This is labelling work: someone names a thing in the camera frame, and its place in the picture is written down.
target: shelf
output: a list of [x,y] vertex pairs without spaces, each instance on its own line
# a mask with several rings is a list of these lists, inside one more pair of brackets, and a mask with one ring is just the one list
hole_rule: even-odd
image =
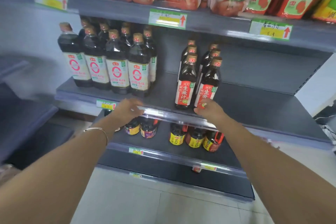
[[[97,120],[103,117],[102,111]],[[159,123],[157,133],[153,138],[145,139],[140,132],[136,135],[129,135],[121,130],[114,133],[113,140],[107,148],[126,153],[131,152],[132,155],[133,149],[138,149],[142,151],[141,155],[145,157],[189,167],[203,167],[219,173],[246,178],[246,173],[242,170],[239,161],[226,141],[222,142],[216,152],[208,152],[202,146],[193,149],[185,142],[181,145],[173,145],[169,142],[169,137],[170,123],[162,121]]]
[[43,155],[67,142],[73,133],[71,128],[47,122],[16,150],[6,163],[23,170]]
[[[0,0],[6,3],[34,4],[34,0]],[[81,15],[116,19],[134,23],[147,24],[151,8],[167,9],[176,11],[178,9],[168,8],[164,1],[155,1],[153,5],[140,5],[128,3],[124,0],[69,0],[68,12]],[[187,14],[186,30],[205,32],[223,36],[237,37],[241,39],[257,40],[266,43],[276,43],[293,47],[303,47],[325,52],[335,52],[336,27],[325,23],[285,20],[273,17],[273,20],[286,22],[293,25],[289,41],[274,40],[267,36],[254,35],[249,33],[251,19],[236,17],[224,17],[212,14],[209,9],[198,9],[196,11],[183,10]]]
[[31,100],[15,100],[0,107],[0,163],[23,145],[58,108]]
[[[176,74],[163,72],[158,75],[151,93],[142,99],[144,116],[215,130],[213,124],[195,114],[192,109],[175,109],[176,79]],[[72,78],[57,88],[55,96],[57,100],[80,101],[94,106],[97,99],[120,102],[126,97],[131,95],[77,87]],[[294,96],[222,83],[214,100],[230,117],[258,136],[273,141],[330,148],[329,138]]]
[[0,57],[0,81],[29,64],[28,61],[16,57]]
[[197,174],[188,166],[159,159],[143,158],[139,155],[111,149],[105,151],[98,164],[98,167],[123,172],[141,179],[181,185],[240,201],[254,200],[249,180],[234,175],[208,170],[202,170]]

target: person's right arm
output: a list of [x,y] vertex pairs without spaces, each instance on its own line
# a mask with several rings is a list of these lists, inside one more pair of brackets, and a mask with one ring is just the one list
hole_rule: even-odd
[[275,224],[336,223],[333,185],[250,133],[216,102],[204,102],[195,112],[224,133]]

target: person's left arm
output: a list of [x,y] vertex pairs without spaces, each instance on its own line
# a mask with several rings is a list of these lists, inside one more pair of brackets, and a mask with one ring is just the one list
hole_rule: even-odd
[[[137,99],[124,99],[92,127],[111,139],[118,127],[143,114],[138,105]],[[105,148],[104,132],[90,129],[24,169],[0,188],[1,223],[70,223]]]

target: bracelet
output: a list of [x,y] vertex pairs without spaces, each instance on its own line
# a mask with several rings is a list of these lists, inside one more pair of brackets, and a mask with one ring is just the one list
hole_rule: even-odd
[[106,132],[104,131],[104,129],[102,129],[102,128],[98,128],[98,127],[92,127],[92,128],[87,128],[87,129],[84,130],[83,132],[86,132],[87,130],[90,130],[90,129],[99,129],[99,130],[103,131],[104,134],[105,134],[105,136],[106,136],[106,146],[107,146],[107,144],[109,143],[109,138],[107,137],[107,134],[106,134]]

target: bottle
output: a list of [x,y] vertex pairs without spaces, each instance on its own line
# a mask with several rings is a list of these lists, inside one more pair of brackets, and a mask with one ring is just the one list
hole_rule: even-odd
[[177,82],[179,82],[179,75],[180,75],[180,70],[181,70],[181,65],[182,65],[182,62],[183,60],[187,57],[188,55],[188,46],[189,45],[195,45],[195,40],[194,39],[189,39],[188,40],[188,45],[186,48],[184,48],[184,50],[182,51],[182,54],[181,54],[181,61],[180,61],[180,66],[178,68],[178,74],[177,74]]
[[109,38],[109,26],[107,23],[100,23],[100,32],[98,34],[99,40],[102,41],[104,44],[107,43]]
[[129,135],[136,135],[140,131],[140,123],[138,118],[134,118],[125,125],[125,132]]
[[123,22],[121,26],[121,36],[120,36],[120,40],[126,45],[128,45],[129,47],[133,45],[133,39],[131,36],[130,28],[131,28],[131,24],[129,22]]
[[81,25],[82,25],[82,29],[79,31],[79,33],[78,33],[78,37],[79,37],[79,40],[80,40],[81,43],[82,43],[84,37],[86,36],[86,34],[85,34],[85,28],[86,28],[86,27],[92,27],[92,25],[91,25],[91,23],[89,22],[88,19],[86,19],[86,18],[82,18],[82,17],[81,17]]
[[201,80],[202,80],[202,77],[203,77],[203,74],[205,74],[210,65],[211,65],[211,60],[213,59],[213,57],[218,57],[221,53],[221,50],[220,49],[217,49],[217,48],[214,48],[210,51],[210,59],[207,61],[207,63],[205,63],[203,66],[202,66],[202,70],[199,74],[199,80],[198,80],[198,83],[197,83],[197,87],[196,87],[196,93],[198,92],[198,88],[200,87],[200,84],[201,84]]
[[[187,53],[195,53],[197,55],[197,46],[193,45],[193,44],[188,45],[188,47],[187,47]],[[187,56],[186,56],[184,58],[184,60],[182,61],[182,63],[181,63],[181,68],[183,68],[187,63],[188,63],[188,60],[187,60]]]
[[131,83],[131,93],[138,97],[146,97],[149,93],[149,62],[151,56],[144,45],[141,33],[133,34],[134,44],[128,57],[128,74]]
[[208,71],[203,75],[202,79],[200,80],[194,104],[195,107],[204,109],[204,104],[201,103],[202,99],[213,99],[213,97],[215,96],[216,90],[221,82],[221,75],[219,72],[221,64],[221,57],[214,57],[211,60]]
[[145,37],[145,46],[149,49],[150,52],[149,81],[154,83],[156,80],[158,57],[156,54],[156,45],[152,38],[152,30],[148,25],[146,25],[143,30],[143,36]]
[[106,65],[105,45],[99,40],[93,27],[86,27],[85,33],[83,48],[93,86],[100,90],[110,90],[111,84]]
[[[112,110],[109,109],[105,109],[104,110],[104,117],[106,117],[107,115],[109,115],[112,112]],[[119,127],[117,128],[114,132],[120,131],[123,127]]]
[[218,150],[223,139],[224,139],[223,133],[208,130],[205,134],[202,145],[204,149],[206,149],[207,151],[215,152],[216,150]]
[[199,148],[204,140],[205,130],[201,128],[188,128],[188,133],[185,136],[185,142],[191,148]]
[[206,51],[203,56],[202,56],[202,59],[201,59],[201,63],[199,65],[199,70],[198,70],[198,73],[197,73],[197,79],[196,79],[196,85],[198,85],[198,81],[200,79],[200,75],[201,75],[201,72],[202,72],[202,67],[207,64],[209,62],[209,60],[211,59],[211,56],[210,56],[210,52],[212,49],[215,49],[218,47],[218,44],[217,43],[211,43],[209,45],[209,50]]
[[82,52],[79,37],[68,22],[61,22],[61,35],[57,42],[69,65],[73,80],[78,87],[91,87],[92,79]]
[[197,54],[189,52],[187,56],[187,63],[182,67],[178,79],[175,97],[175,107],[177,109],[187,109],[190,106],[196,82],[196,61]]
[[110,76],[111,88],[114,93],[127,94],[131,86],[128,76],[129,47],[122,43],[116,29],[108,31],[110,40],[106,44],[106,64]]
[[152,138],[155,136],[157,131],[158,120],[143,118],[140,122],[141,125],[141,135],[145,138]]
[[173,145],[181,145],[187,134],[187,126],[176,123],[170,124],[170,139]]

